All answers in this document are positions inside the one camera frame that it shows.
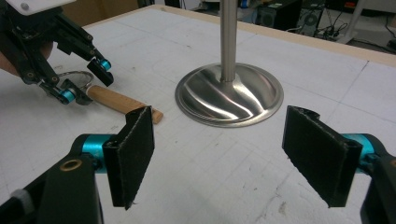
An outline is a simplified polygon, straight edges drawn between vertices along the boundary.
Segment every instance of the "robotic hand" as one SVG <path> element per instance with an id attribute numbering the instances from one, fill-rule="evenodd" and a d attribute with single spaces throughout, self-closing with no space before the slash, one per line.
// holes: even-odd
<path id="1" fill-rule="evenodd" d="M 154 153 L 151 107 L 126 116 L 118 134 L 82 134 L 69 153 L 0 204 L 0 223 L 104 223 L 95 174 L 107 174 L 115 207 L 129 209 Z"/>
<path id="2" fill-rule="evenodd" d="M 40 52 L 44 43 L 56 42 L 66 54 L 76 53 L 89 61 L 88 68 L 106 85 L 113 83 L 107 72 L 111 64 L 92 44 L 93 37 L 63 15 L 60 5 L 73 0 L 0 0 L 0 51 L 15 66 L 24 83 L 36 84 L 67 105 L 92 100 L 73 82 L 61 85 L 59 77 Z"/>
<path id="3" fill-rule="evenodd" d="M 282 147 L 329 207 L 346 206 L 355 173 L 369 175 L 361 222 L 396 224 L 396 157 L 375 136 L 340 134 L 318 113 L 290 105 Z"/>

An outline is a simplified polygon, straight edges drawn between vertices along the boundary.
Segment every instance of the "metal stand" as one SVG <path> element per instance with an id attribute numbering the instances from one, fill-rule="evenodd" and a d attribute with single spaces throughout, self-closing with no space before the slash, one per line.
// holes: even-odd
<path id="1" fill-rule="evenodd" d="M 337 43 L 347 44 L 358 34 L 358 32 L 355 31 L 355 26 L 356 23 L 358 22 L 358 18 L 361 15 L 361 12 L 363 11 L 365 4 L 366 4 L 366 0 L 360 0 L 358 2 L 358 4 L 356 5 L 353 11 L 352 18 L 349 21 L 349 25 L 346 28 L 346 33 L 336 41 Z"/>
<path id="2" fill-rule="evenodd" d="M 279 81 L 259 67 L 235 63 L 237 0 L 221 0 L 221 63 L 195 69 L 176 89 L 180 109 L 192 119 L 217 127 L 248 126 L 281 106 Z"/>

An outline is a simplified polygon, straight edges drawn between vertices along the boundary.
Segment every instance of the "white table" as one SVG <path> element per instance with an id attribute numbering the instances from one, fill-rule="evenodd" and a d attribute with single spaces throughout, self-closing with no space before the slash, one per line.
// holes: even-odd
<path id="1" fill-rule="evenodd" d="M 339 133 L 371 133 L 396 155 L 396 57 L 238 27 L 236 60 L 272 73 L 285 99 L 268 120 L 237 129 L 197 123 L 174 99 L 191 70 L 220 61 L 218 18 L 152 6 L 87 27 L 113 65 L 109 88 L 164 113 L 136 205 L 112 207 L 106 176 L 96 176 L 106 223 L 361 223 L 371 178 L 356 175 L 346 207 L 329 209 L 281 147 L 286 108 L 314 110 Z M 59 73 L 87 70 L 57 49 L 49 61 Z M 80 134 L 117 133 L 124 123 L 103 105 L 61 105 L 1 71 L 0 203 L 65 156 Z"/>

